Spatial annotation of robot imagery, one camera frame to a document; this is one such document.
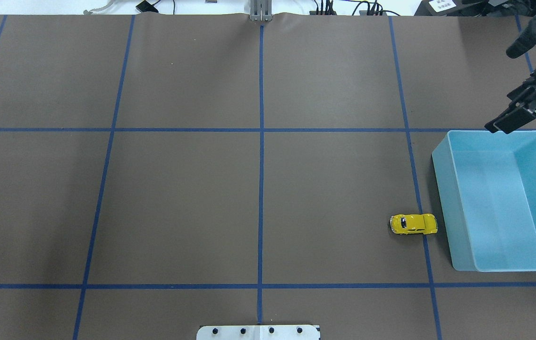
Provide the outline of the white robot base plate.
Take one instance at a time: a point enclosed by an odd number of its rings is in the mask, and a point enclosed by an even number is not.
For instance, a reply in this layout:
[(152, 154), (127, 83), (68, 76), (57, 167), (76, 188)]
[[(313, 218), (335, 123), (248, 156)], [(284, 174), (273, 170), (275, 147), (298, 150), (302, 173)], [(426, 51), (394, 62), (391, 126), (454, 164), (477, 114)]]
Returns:
[(199, 328), (197, 340), (320, 340), (319, 326), (280, 325), (206, 325)]

